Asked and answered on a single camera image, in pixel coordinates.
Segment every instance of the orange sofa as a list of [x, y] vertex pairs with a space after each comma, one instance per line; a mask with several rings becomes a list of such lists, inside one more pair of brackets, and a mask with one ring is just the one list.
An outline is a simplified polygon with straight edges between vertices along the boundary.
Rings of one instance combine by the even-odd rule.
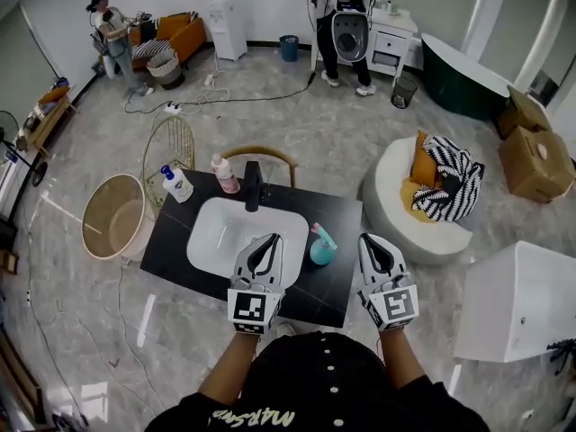
[[[180, 64], [186, 61], [206, 42], [206, 31], [202, 18], [190, 21], [190, 14], [178, 14], [160, 18], [157, 29], [157, 41], [168, 41], [170, 48], [178, 54]], [[132, 54], [138, 53], [140, 29], [130, 33]], [[134, 68], [146, 68], [152, 56], [137, 57], [132, 60]]]

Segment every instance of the trash can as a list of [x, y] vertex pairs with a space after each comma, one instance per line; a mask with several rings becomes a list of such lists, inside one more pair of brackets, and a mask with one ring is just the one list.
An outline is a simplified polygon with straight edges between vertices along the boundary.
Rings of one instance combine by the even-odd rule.
[[82, 217], [82, 240], [97, 259], [141, 261], [155, 220], [140, 181], [133, 175], [116, 175], [90, 197]]
[[146, 67], [165, 90], [174, 89], [185, 80], [178, 54], [171, 48], [160, 51]]
[[295, 35], [283, 35], [280, 37], [280, 53], [286, 62], [298, 60], [298, 37]]
[[412, 96], [416, 93], [416, 90], [418, 90], [418, 85], [416, 85], [412, 80], [405, 76], [399, 76], [396, 79], [396, 85], [392, 92], [392, 104], [399, 109], [406, 109], [412, 100]]

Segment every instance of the sink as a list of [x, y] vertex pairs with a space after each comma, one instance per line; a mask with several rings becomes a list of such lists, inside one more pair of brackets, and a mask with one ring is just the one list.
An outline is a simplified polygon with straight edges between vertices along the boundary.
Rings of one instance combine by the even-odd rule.
[[248, 212], [244, 202], [211, 198], [198, 213], [186, 254], [197, 269], [230, 279], [240, 251], [255, 239], [277, 233], [284, 245], [281, 286], [288, 288], [298, 280], [308, 231], [308, 222], [298, 213], [265, 206]]

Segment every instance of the yellow pillow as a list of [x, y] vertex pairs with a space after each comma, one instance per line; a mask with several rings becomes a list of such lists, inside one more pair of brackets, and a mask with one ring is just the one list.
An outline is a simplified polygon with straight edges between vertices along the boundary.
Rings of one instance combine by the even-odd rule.
[[158, 31], [156, 38], [158, 40], [170, 40], [170, 38], [180, 31], [183, 27], [186, 27], [190, 22], [190, 14], [177, 14], [175, 16], [168, 16], [160, 18], [158, 23]]
[[410, 181], [434, 188], [437, 163], [422, 148], [422, 143], [426, 139], [426, 136], [427, 134], [425, 132], [418, 130], [416, 151], [414, 152], [414, 163], [412, 164], [412, 171], [410, 172]]
[[422, 210], [412, 210], [412, 205], [414, 204], [414, 194], [419, 188], [420, 184], [412, 183], [408, 178], [404, 179], [402, 188], [400, 189], [400, 198], [402, 199], [404, 209], [408, 214], [420, 222], [436, 222], [435, 220], [431, 220]]
[[60, 88], [54, 88], [49, 93], [46, 93], [39, 101], [38, 104], [48, 104], [52, 101], [57, 101], [62, 96], [64, 96], [68, 91], [70, 91], [69, 86], [61, 86]]

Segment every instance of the white bottle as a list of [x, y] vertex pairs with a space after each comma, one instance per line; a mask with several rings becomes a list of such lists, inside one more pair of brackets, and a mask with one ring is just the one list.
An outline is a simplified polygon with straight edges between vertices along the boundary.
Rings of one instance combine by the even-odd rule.
[[172, 171], [170, 166], [165, 165], [162, 166], [160, 172], [166, 176], [162, 186], [176, 198], [178, 203], [184, 203], [190, 198], [192, 192], [194, 192], [194, 186], [186, 179], [180, 168], [175, 168]]
[[214, 154], [210, 166], [226, 194], [235, 194], [240, 190], [240, 183], [234, 176], [230, 162], [226, 158], [222, 158], [220, 154]]

